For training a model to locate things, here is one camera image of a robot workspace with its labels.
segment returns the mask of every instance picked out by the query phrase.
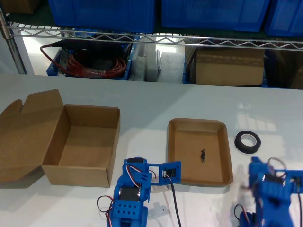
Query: brown cardboard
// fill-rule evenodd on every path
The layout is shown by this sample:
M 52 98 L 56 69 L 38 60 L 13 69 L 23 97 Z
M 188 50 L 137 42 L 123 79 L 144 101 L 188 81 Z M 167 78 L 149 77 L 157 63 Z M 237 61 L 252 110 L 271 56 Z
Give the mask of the brown cardboard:
M 297 71 L 290 88 L 303 90 L 303 66 Z
M 168 161 L 181 161 L 181 182 L 225 186 L 233 181 L 227 129 L 220 121 L 176 118 L 169 122 Z M 205 161 L 201 159 L 205 151 Z
M 263 50 L 212 49 L 196 51 L 196 83 L 221 86 L 260 85 Z
M 33 14 L 41 0 L 0 0 L 5 13 Z
M 0 115 L 2 186 L 26 182 L 28 175 L 33 183 L 42 169 L 52 184 L 110 186 L 120 132 L 118 108 L 64 106 L 58 90 L 31 94 L 20 111 L 21 106 L 17 100 Z

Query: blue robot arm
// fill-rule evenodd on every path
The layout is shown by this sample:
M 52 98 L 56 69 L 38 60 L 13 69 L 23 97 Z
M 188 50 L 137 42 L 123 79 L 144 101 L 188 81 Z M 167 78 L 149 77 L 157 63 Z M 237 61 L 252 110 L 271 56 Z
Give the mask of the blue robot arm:
M 152 182 L 149 168 L 159 168 L 159 182 Z M 181 181 L 181 162 L 148 164 L 142 157 L 124 160 L 123 173 L 114 190 L 107 227 L 146 227 L 148 209 L 143 203 L 150 199 L 152 185 Z
M 249 175 L 256 213 L 241 212 L 240 227 L 293 227 L 290 196 L 303 192 L 303 171 L 275 170 L 268 162 L 252 157 Z

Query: blue plastic crate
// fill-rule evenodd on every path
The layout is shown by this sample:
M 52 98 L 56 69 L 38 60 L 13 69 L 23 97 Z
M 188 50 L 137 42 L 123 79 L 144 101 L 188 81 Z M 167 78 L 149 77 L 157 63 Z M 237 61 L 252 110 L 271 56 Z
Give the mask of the blue plastic crate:
M 303 1 L 272 1 L 265 32 L 273 36 L 303 36 Z
M 162 26 L 258 32 L 269 0 L 162 0 Z
M 183 84 L 191 84 L 191 82 L 190 82 L 190 71 L 186 72 L 186 63 L 184 63 L 182 83 Z
M 155 0 L 49 0 L 58 26 L 152 33 Z
M 114 80 L 128 80 L 129 76 L 131 75 L 131 69 L 132 69 L 132 59 L 133 59 L 133 55 L 134 55 L 134 50 L 136 48 L 137 44 L 133 44 L 131 52 L 129 54 L 128 57 L 128 61 L 126 63 L 126 69 L 125 69 L 125 73 L 123 77 L 117 77 L 117 78 L 110 78 L 110 79 L 114 79 Z M 55 56 L 55 62 L 59 63 L 60 62 L 60 51 L 56 54 Z M 48 76 L 57 76 L 58 75 L 58 68 L 56 66 L 54 66 L 53 63 L 50 64 L 50 66 L 48 67 L 47 71 L 46 71 Z

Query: white tabletop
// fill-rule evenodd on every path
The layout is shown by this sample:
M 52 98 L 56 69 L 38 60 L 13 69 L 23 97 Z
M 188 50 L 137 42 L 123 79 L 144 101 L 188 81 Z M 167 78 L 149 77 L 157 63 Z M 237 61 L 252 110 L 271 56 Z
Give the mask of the white tabletop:
M 163 84 L 134 81 L 0 75 L 0 111 L 16 99 L 59 89 L 65 104 L 115 106 L 121 109 L 121 131 L 111 188 L 51 185 L 43 176 L 27 189 L 0 189 L 2 227 L 105 227 L 96 199 L 113 195 L 123 159 L 142 156 L 149 163 L 166 160 L 167 126 L 177 117 L 214 119 L 227 126 L 234 181 L 229 187 L 176 185 L 183 227 L 237 226 L 233 208 L 238 202 L 254 211 L 248 184 L 250 156 L 240 153 L 233 139 L 242 130 L 261 138 L 256 153 L 263 161 L 284 160 L 289 169 L 303 169 L 303 91 Z M 171 190 L 153 187 L 148 227 L 178 227 Z M 299 203 L 290 208 L 299 225 Z

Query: open cardboard box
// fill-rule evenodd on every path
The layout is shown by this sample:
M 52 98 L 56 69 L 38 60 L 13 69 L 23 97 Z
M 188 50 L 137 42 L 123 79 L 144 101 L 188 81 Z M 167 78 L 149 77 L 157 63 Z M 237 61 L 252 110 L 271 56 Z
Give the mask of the open cardboard box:
M 63 105 L 58 90 L 17 100 L 0 115 L 1 187 L 24 188 L 43 172 L 51 184 L 109 187 L 120 110 Z
M 169 122 L 168 161 L 181 161 L 181 183 L 226 186 L 232 162 L 226 125 L 220 121 L 176 118 Z

